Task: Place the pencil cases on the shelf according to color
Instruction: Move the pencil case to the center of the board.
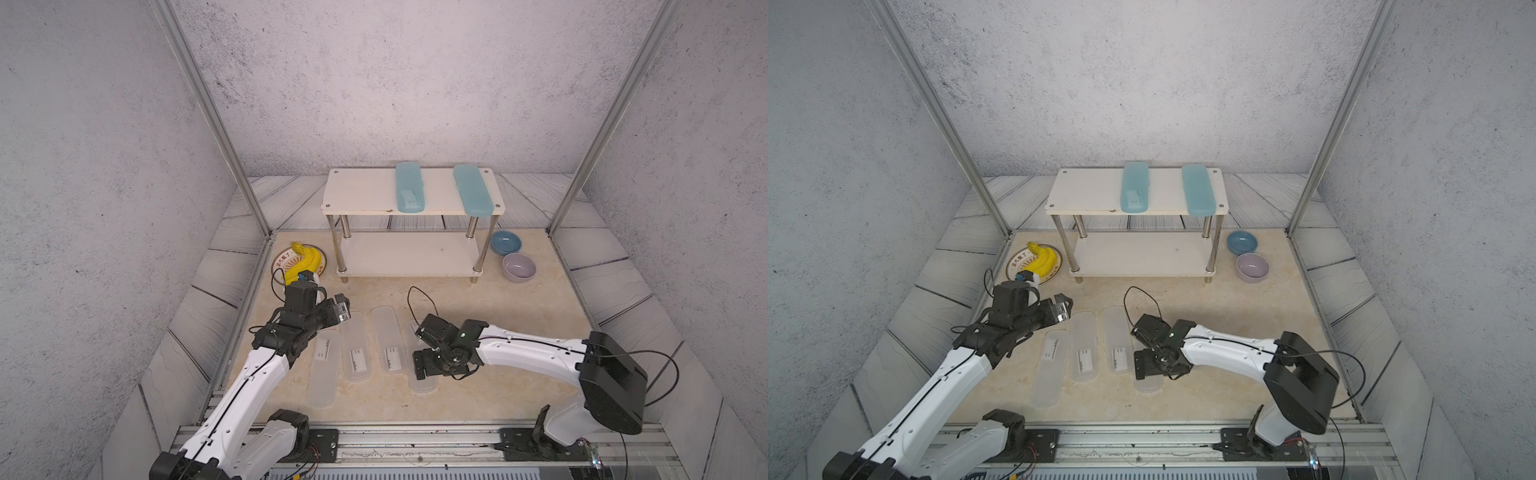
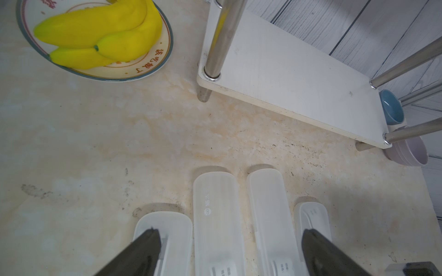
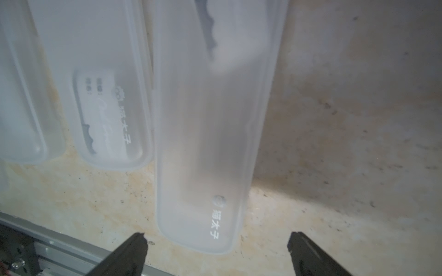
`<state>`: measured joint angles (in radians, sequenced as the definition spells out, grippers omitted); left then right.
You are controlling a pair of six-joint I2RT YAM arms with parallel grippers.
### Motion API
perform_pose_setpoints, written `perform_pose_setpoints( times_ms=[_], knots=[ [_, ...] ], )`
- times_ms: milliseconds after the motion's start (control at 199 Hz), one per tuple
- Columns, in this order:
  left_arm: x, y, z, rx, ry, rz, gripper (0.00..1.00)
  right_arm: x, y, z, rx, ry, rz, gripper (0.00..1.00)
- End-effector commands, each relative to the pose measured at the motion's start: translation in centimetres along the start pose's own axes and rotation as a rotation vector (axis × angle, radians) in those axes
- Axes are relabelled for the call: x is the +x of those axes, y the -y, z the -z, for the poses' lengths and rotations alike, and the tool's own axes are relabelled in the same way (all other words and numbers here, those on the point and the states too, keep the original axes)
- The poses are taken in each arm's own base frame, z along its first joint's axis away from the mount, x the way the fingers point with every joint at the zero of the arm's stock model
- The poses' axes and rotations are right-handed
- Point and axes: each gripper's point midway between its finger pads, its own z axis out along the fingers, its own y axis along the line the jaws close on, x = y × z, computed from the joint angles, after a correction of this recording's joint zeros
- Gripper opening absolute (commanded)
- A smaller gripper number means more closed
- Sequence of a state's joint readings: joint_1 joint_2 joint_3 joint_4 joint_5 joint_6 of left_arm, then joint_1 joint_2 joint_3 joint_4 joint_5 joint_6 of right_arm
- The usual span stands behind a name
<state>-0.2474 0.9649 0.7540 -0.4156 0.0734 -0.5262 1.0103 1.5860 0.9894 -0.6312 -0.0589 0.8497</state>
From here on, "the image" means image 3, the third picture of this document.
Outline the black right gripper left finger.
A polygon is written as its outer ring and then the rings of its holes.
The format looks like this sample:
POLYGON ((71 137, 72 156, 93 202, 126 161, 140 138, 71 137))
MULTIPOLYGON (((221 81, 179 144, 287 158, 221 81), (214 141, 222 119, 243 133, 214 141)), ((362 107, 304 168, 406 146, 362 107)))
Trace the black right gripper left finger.
POLYGON ((141 276, 148 252, 143 233, 136 232, 94 267, 87 276, 141 276))

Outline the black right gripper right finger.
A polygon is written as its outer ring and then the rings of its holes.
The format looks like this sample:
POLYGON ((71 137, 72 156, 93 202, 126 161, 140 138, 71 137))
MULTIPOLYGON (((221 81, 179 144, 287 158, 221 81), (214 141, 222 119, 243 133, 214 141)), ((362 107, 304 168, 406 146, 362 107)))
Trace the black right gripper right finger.
POLYGON ((352 276, 303 232, 292 232, 287 248, 296 276, 352 276))

